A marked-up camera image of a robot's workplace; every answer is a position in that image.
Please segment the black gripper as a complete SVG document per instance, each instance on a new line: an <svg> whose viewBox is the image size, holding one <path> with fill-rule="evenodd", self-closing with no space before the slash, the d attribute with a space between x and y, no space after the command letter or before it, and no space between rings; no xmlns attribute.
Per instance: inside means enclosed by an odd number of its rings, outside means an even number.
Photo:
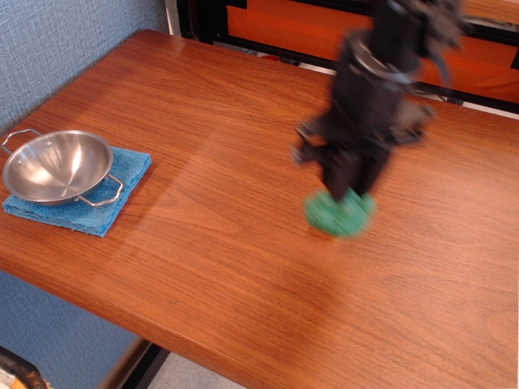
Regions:
<svg viewBox="0 0 519 389"><path fill-rule="evenodd" d="M322 182L336 202L355 185L364 196L388 163L393 144L418 142L423 125L435 116L429 105L405 98L414 94L419 60L412 57L407 71L382 62L369 49L370 37L367 30L346 37L328 110L297 126L302 143L292 151L294 162L319 161ZM362 148L361 158L351 152Z"/></svg>

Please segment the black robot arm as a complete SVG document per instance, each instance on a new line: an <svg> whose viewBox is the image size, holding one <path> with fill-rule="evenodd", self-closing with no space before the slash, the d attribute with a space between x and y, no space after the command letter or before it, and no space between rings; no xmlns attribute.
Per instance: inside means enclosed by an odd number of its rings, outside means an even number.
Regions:
<svg viewBox="0 0 519 389"><path fill-rule="evenodd" d="M328 110L298 126L302 142L294 161L317 162L336 202L350 191L364 196L393 147L420 141L434 115L410 100L422 59L431 59L449 83L441 52L458 47L469 30L459 1L375 2L371 28L343 42Z"/></svg>

